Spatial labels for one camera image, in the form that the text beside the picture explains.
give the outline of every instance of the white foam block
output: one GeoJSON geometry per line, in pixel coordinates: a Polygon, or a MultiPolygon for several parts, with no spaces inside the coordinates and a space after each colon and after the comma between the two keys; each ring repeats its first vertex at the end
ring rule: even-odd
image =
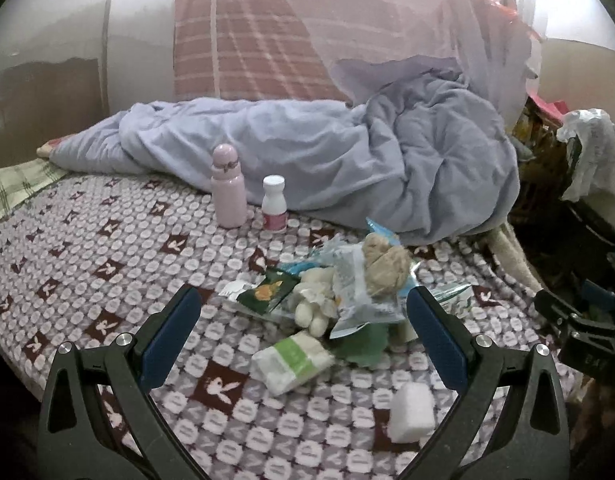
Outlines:
{"type": "Polygon", "coordinates": [[[417,442],[434,431],[434,397],[422,383],[405,383],[392,398],[387,436],[395,444],[417,442]]]}

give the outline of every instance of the white wall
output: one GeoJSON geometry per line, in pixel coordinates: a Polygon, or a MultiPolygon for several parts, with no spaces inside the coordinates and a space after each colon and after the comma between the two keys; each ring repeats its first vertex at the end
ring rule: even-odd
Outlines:
{"type": "Polygon", "coordinates": [[[174,99],[173,51],[174,0],[7,0],[0,9],[0,71],[97,59],[112,113],[174,99]]]}
{"type": "MultiPolygon", "coordinates": [[[[615,123],[615,51],[577,41],[548,39],[542,48],[539,95],[563,99],[572,110],[603,108],[615,123]]],[[[600,192],[585,202],[615,229],[615,196],[600,192]]]]}
{"type": "Polygon", "coordinates": [[[615,25],[600,0],[535,0],[533,26],[540,34],[615,51],[615,25]]]}

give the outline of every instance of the crumpled blanket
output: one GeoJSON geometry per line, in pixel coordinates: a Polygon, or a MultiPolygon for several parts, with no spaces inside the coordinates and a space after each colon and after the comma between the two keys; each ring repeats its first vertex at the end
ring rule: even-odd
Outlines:
{"type": "Polygon", "coordinates": [[[221,142],[238,150],[249,202],[262,202],[266,175],[281,174],[290,209],[353,228],[370,217],[405,244],[491,229],[519,192],[503,120],[453,69],[397,80],[354,108],[331,100],[136,104],[66,139],[50,160],[88,173],[171,173],[210,191],[221,142]]]}

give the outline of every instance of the patterned bed sheet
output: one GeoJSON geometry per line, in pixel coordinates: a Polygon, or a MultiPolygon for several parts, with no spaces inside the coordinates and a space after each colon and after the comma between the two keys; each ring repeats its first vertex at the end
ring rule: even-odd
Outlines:
{"type": "MultiPolygon", "coordinates": [[[[164,419],[213,479],[343,480],[393,478],[425,440],[392,444],[390,400],[407,381],[433,390],[437,423],[456,394],[445,389],[420,343],[390,346],[376,367],[338,362],[296,390],[271,397],[250,370],[252,354],[288,334],[286,327],[238,314],[214,294],[251,280],[274,262],[306,256],[341,232],[290,215],[285,234],[261,230],[250,206],[242,228],[216,225],[210,195],[165,176],[68,176],[0,223],[0,351],[40,398],[64,340],[80,348],[136,332],[184,283],[205,304],[165,384],[151,392],[164,419]],[[237,384],[218,395],[210,383],[237,384]]],[[[470,307],[452,306],[472,334],[526,349],[539,335],[531,293],[457,238],[415,249],[418,279],[429,287],[473,285],[470,307]]],[[[557,362],[567,394],[575,374],[557,362]]],[[[499,388],[465,462],[478,457],[500,415],[499,388]]],[[[103,391],[116,437],[135,447],[109,389],[103,391]]]]}

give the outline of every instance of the wall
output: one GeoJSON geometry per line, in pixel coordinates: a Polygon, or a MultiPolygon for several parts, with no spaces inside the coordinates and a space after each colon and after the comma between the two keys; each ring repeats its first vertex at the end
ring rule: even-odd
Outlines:
{"type": "Polygon", "coordinates": [[[7,0],[0,71],[22,63],[97,61],[104,110],[174,98],[174,0],[7,0]]]}
{"type": "Polygon", "coordinates": [[[8,68],[0,73],[0,168],[32,160],[47,140],[102,118],[95,59],[8,68]]]}
{"type": "Polygon", "coordinates": [[[518,1],[521,8],[535,7],[524,19],[547,38],[580,41],[615,51],[615,24],[600,0],[518,1]]]}
{"type": "MultiPolygon", "coordinates": [[[[615,123],[615,51],[566,40],[543,44],[539,95],[563,99],[571,110],[602,108],[615,123]]],[[[596,193],[585,202],[615,229],[615,196],[596,193]]]]}

